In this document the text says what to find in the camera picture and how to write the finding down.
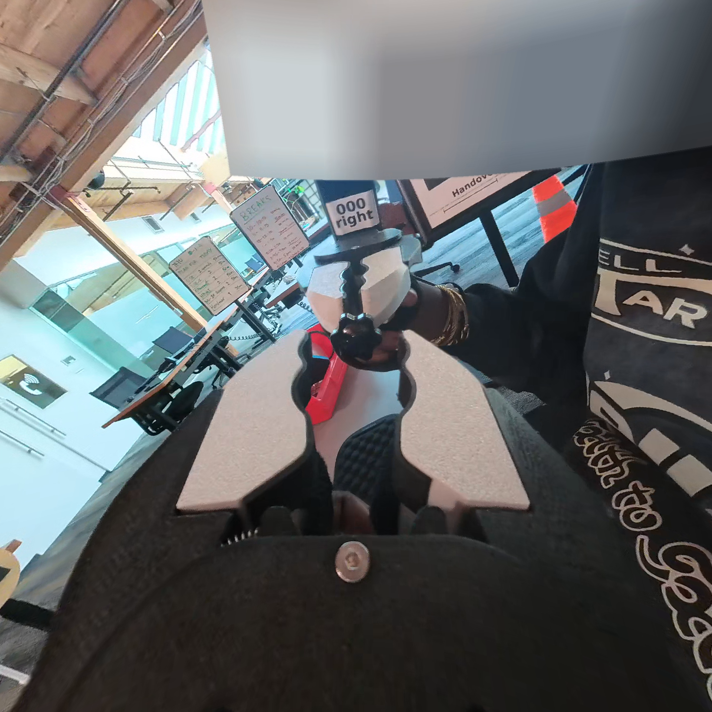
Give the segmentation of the black printed sweatshirt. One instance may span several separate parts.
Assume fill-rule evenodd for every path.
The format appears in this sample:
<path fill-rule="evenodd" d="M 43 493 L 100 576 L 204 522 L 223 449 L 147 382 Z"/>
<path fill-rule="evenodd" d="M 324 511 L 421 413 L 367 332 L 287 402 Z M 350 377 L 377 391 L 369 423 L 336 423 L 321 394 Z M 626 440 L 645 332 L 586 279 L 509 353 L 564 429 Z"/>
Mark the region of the black printed sweatshirt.
<path fill-rule="evenodd" d="M 711 710 L 711 148 L 592 167 L 562 257 L 590 315 L 592 419 L 574 436 L 649 589 L 692 701 Z"/>

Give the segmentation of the black office chair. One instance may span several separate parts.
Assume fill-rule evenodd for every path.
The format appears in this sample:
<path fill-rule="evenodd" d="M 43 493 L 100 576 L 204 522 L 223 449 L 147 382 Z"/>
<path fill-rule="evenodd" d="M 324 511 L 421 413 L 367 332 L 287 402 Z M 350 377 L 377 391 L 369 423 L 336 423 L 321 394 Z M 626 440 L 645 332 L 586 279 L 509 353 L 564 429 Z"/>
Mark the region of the black office chair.
<path fill-rule="evenodd" d="M 120 411 L 135 396 L 138 388 L 144 384 L 145 376 L 131 369 L 120 367 L 107 381 L 93 390 L 90 395 L 97 400 Z"/>
<path fill-rule="evenodd" d="M 170 358 L 182 357 L 194 344 L 192 336 L 185 332 L 170 327 L 166 332 L 153 340 L 156 348 L 163 350 Z"/>

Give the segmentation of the black mesh pad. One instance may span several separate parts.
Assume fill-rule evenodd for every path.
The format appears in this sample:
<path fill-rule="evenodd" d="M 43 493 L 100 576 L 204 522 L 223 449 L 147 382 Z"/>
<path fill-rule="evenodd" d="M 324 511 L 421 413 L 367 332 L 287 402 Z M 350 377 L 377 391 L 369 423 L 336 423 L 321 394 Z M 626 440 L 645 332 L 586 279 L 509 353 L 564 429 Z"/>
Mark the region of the black mesh pad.
<path fill-rule="evenodd" d="M 334 462 L 333 487 L 371 505 L 392 480 L 396 414 L 388 414 L 352 433 Z"/>

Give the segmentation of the red plastic bin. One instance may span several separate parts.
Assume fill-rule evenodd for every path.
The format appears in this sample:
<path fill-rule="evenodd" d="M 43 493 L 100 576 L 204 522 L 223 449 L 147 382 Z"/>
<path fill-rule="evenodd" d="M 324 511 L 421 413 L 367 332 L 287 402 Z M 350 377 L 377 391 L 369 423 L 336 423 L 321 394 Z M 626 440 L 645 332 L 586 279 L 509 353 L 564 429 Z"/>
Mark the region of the red plastic bin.
<path fill-rule="evenodd" d="M 348 367 L 320 325 L 310 327 L 307 333 L 313 351 L 313 384 L 306 411 L 312 424 L 318 425 L 332 418 Z"/>

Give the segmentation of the black star knob screw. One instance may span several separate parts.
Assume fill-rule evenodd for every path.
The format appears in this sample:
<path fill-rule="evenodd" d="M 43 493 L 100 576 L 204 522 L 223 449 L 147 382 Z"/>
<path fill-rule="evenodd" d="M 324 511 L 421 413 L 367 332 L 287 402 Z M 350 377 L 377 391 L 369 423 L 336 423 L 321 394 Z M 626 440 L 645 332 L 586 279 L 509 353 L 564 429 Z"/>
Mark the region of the black star knob screw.
<path fill-rule="evenodd" d="M 335 354 L 344 362 L 368 362 L 382 342 L 382 334 L 366 313 L 343 313 L 330 334 Z"/>

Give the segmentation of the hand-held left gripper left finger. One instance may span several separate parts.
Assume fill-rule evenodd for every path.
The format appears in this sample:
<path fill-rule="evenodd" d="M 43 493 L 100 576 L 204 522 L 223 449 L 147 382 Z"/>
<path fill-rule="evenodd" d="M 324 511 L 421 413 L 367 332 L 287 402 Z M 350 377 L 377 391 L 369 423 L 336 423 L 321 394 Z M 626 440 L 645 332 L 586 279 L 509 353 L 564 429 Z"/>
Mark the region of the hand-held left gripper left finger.
<path fill-rule="evenodd" d="M 307 458 L 313 432 L 299 378 L 310 339 L 296 330 L 249 361 L 223 389 L 176 509 L 247 512 Z"/>

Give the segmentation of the person's right hand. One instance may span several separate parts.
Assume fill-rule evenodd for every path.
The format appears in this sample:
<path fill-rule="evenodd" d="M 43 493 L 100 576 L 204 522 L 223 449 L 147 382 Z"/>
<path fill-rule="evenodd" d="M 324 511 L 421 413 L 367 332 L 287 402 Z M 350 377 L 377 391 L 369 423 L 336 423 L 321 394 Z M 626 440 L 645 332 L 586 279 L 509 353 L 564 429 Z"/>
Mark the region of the person's right hand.
<path fill-rule="evenodd" d="M 444 331 L 449 316 L 449 298 L 439 287 L 422 281 L 406 294 L 395 320 L 405 313 L 404 326 L 401 329 L 382 330 L 382 340 L 374 349 L 372 358 L 362 363 L 366 369 L 387 370 L 390 363 L 397 359 L 399 342 L 403 330 L 414 331 L 422 338 L 433 341 Z"/>

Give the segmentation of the orange traffic cone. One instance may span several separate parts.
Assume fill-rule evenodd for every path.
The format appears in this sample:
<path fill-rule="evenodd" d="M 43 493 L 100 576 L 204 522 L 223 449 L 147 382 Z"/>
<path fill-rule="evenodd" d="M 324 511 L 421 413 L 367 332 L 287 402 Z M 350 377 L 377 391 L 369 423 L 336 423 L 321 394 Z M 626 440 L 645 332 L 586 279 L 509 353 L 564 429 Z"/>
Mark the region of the orange traffic cone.
<path fill-rule="evenodd" d="M 545 244 L 571 227 L 577 206 L 559 177 L 554 174 L 532 188 Z"/>

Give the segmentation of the grey-topped office desk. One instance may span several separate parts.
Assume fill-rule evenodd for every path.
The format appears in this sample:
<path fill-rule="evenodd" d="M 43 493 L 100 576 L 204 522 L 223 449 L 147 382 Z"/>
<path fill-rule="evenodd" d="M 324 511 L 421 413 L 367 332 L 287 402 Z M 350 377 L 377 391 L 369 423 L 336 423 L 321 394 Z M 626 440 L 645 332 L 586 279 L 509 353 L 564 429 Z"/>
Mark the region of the grey-topped office desk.
<path fill-rule="evenodd" d="M 271 297 L 265 302 L 265 308 L 278 311 L 290 309 L 298 305 L 305 295 L 304 288 L 295 274 L 287 274 L 276 285 Z"/>

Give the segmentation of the whiteboard on black stand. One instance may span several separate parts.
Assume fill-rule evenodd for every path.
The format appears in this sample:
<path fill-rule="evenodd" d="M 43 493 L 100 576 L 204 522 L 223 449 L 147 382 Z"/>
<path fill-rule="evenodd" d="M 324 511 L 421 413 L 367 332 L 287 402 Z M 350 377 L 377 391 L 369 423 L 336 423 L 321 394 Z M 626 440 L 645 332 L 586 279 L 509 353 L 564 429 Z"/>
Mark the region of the whiteboard on black stand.
<path fill-rule="evenodd" d="M 272 184 L 242 201 L 229 215 L 272 271 L 299 258 L 310 247 L 300 224 Z"/>
<path fill-rule="evenodd" d="M 236 316 L 250 326 L 259 340 L 276 340 L 274 332 L 250 309 L 255 292 L 271 276 L 268 266 L 263 266 L 253 277 L 245 280 L 212 238 L 203 236 L 171 259 L 168 267 L 212 317 L 235 306 Z"/>

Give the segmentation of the framed tag sign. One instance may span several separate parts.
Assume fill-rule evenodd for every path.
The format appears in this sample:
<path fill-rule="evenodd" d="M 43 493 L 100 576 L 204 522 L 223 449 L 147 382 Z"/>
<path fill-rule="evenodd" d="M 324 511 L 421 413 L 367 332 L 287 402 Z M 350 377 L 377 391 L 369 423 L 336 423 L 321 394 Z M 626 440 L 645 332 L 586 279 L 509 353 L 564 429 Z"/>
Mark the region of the framed tag sign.
<path fill-rule="evenodd" d="M 556 173 L 555 168 L 445 179 L 398 179 L 395 183 L 422 250 L 478 219 L 508 286 L 515 287 L 520 278 L 496 224 L 494 209 Z"/>

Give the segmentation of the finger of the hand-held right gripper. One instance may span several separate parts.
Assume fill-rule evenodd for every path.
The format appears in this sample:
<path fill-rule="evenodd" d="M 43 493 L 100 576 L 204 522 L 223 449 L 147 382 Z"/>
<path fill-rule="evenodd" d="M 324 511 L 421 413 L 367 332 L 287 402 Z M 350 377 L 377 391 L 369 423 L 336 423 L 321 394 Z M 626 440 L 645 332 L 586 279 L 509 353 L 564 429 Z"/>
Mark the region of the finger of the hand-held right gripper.
<path fill-rule="evenodd" d="M 308 283 L 307 301 L 327 334 L 337 331 L 342 317 L 351 314 L 344 296 L 348 267 L 346 261 L 318 265 Z"/>
<path fill-rule="evenodd" d="M 410 271 L 400 247 L 370 254 L 362 259 L 362 266 L 362 312 L 371 317 L 375 327 L 381 327 L 395 315 L 411 289 Z"/>

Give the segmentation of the wooden support post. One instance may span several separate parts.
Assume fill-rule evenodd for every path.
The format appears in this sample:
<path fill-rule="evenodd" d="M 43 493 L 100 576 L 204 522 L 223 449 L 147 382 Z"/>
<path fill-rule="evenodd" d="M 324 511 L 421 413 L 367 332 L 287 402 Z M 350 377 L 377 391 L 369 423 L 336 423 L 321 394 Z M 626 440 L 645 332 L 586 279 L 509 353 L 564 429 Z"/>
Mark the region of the wooden support post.
<path fill-rule="evenodd" d="M 207 321 L 121 240 L 77 193 L 69 192 L 61 185 L 57 185 L 49 191 L 49 196 L 50 202 L 111 253 L 157 299 L 180 316 L 188 327 L 198 331 L 207 326 Z"/>

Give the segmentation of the wall logo window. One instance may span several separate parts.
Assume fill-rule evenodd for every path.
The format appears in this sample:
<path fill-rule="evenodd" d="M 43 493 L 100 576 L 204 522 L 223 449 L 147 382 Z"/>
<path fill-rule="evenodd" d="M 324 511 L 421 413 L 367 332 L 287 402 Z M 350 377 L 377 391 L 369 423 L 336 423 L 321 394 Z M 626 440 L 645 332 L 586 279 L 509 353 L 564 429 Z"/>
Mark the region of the wall logo window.
<path fill-rule="evenodd" d="M 15 355 L 1 358 L 1 384 L 42 410 L 67 393 L 64 387 Z"/>

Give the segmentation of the person's left hand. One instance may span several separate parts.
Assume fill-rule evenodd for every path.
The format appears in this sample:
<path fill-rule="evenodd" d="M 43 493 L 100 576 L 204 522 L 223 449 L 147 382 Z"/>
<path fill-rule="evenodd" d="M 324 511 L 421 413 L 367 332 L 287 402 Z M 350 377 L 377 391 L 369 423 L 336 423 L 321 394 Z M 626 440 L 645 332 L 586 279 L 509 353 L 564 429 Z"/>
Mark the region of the person's left hand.
<path fill-rule="evenodd" d="M 333 528 L 348 535 L 373 533 L 369 506 L 352 493 L 333 492 Z"/>

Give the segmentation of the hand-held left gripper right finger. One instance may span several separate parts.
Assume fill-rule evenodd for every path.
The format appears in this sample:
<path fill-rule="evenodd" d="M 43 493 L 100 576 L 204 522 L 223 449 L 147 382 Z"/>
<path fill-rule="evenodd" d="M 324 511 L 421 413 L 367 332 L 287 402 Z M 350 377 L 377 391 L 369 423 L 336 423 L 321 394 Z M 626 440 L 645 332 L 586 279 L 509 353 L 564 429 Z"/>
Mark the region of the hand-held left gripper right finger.
<path fill-rule="evenodd" d="M 530 500 L 485 388 L 457 359 L 413 331 L 398 351 L 392 483 L 417 514 L 438 508 L 447 531 L 479 511 L 530 509 Z"/>

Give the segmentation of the brown-edged office desk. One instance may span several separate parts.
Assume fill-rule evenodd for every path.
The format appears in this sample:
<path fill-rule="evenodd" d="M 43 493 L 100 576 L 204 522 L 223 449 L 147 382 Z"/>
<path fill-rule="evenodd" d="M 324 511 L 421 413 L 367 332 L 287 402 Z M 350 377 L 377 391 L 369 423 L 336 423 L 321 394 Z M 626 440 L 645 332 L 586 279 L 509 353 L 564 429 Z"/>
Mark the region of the brown-edged office desk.
<path fill-rule="evenodd" d="M 231 307 L 211 319 L 200 339 L 193 339 L 179 352 L 178 357 L 170 357 L 166 367 L 158 369 L 120 405 L 115 406 L 118 413 L 103 423 L 102 429 L 126 419 L 136 421 L 138 416 L 153 415 L 155 420 L 165 424 L 168 430 L 174 430 L 177 426 L 176 420 L 167 416 L 165 410 L 158 409 L 158 401 L 183 389 L 189 378 L 198 373 L 202 364 L 213 365 L 226 375 L 236 372 L 236 357 L 230 356 L 219 343 L 224 334 L 236 324 L 237 318 L 236 307 Z"/>

